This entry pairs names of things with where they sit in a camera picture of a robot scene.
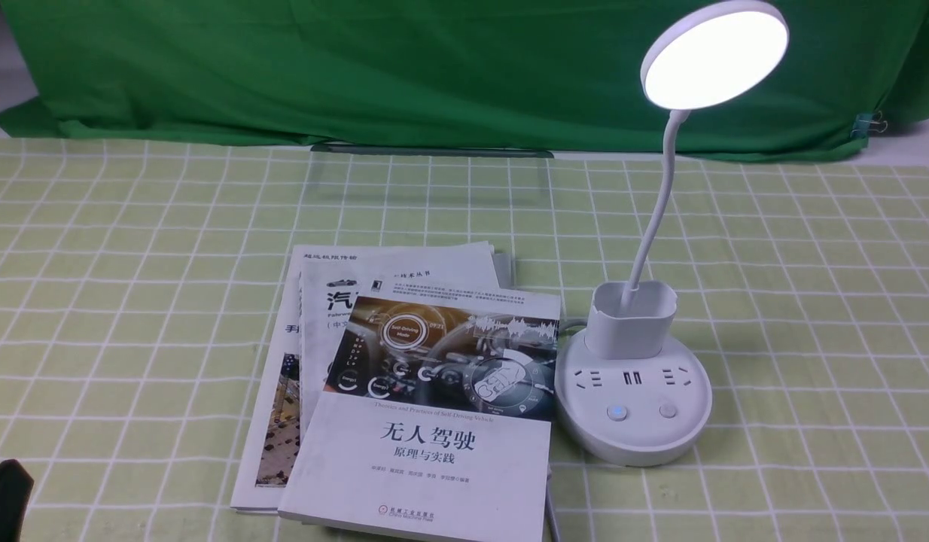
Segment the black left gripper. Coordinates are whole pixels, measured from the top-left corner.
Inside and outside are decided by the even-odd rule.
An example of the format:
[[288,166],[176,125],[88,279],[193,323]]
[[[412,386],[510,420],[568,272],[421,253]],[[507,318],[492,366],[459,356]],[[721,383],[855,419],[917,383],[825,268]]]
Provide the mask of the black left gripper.
[[35,481],[16,459],[0,462],[0,541],[20,541]]

